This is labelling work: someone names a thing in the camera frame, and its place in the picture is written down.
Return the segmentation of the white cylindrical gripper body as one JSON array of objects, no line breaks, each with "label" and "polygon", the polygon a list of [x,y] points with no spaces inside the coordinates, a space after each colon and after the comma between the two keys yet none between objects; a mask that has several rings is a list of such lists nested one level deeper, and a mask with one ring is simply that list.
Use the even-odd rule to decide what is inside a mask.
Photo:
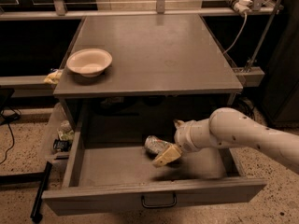
[{"label": "white cylindrical gripper body", "polygon": [[194,120],[186,121],[180,128],[176,128],[174,140],[175,144],[184,152],[191,153],[199,150],[191,139],[191,127],[194,124]]}]

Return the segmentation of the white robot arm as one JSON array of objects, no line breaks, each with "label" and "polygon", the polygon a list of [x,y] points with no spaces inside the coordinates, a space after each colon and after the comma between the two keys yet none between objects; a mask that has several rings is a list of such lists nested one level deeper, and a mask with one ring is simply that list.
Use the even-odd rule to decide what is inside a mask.
[{"label": "white robot arm", "polygon": [[250,147],[289,170],[299,172],[299,136],[263,126],[228,107],[216,109],[208,119],[175,121],[175,144],[167,145],[152,164],[162,167],[183,153]]}]

